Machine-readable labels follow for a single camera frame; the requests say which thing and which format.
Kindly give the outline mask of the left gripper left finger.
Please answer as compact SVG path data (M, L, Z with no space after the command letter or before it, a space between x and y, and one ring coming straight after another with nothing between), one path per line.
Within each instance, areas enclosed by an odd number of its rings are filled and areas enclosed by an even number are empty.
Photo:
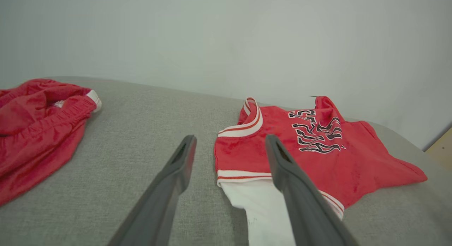
M108 246L168 246L179 196L191 179L196 145L194 135L183 138Z

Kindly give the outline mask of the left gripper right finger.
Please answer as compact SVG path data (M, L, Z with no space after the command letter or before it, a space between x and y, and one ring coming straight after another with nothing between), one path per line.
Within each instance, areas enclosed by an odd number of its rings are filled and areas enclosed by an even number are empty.
M359 246L276 135L265 138L275 187L283 194L296 246Z

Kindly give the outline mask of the red basketball jersey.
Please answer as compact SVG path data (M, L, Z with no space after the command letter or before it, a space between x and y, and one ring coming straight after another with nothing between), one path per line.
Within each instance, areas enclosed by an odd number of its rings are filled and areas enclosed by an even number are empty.
M365 121L346 121L326 96L313 109L259 106L247 97L237 125L214 144L217 184L246 212L250 246L295 246L284 197L273 184L265 138L276 135L339 219L380 188L421 183L419 167L389 154Z

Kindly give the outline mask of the red shorts white stripes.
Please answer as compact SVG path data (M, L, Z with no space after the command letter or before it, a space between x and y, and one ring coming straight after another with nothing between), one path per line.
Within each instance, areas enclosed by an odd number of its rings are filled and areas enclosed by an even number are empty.
M0 207L63 167L101 107L93 89L51 79L0 90Z

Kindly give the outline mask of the grey fabric sofa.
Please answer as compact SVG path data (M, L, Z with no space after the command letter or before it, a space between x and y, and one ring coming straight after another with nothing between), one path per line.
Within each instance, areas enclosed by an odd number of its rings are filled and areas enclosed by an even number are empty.
M55 77L92 88L103 106L72 159L0 207L0 246L106 246L181 140L197 137L170 246L247 246L244 210L216 185L214 142L236 124L243 99L89 77ZM387 127L371 123L392 156L426 182L380 189L345 211L360 246L452 246L452 172Z

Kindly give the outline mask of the wall baseboard strip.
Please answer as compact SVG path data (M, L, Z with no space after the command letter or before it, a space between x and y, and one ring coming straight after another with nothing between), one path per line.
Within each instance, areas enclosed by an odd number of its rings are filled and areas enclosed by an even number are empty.
M449 131L449 129L452 127L452 121L450 121L447 126L442 129L437 135L434 136L434 138L432 140L430 140L423 148L422 151L426 151L428 150L428 148L430 148L431 146L434 145L434 143L436 143L437 140L439 140L443 135L445 135L445 133L447 131Z

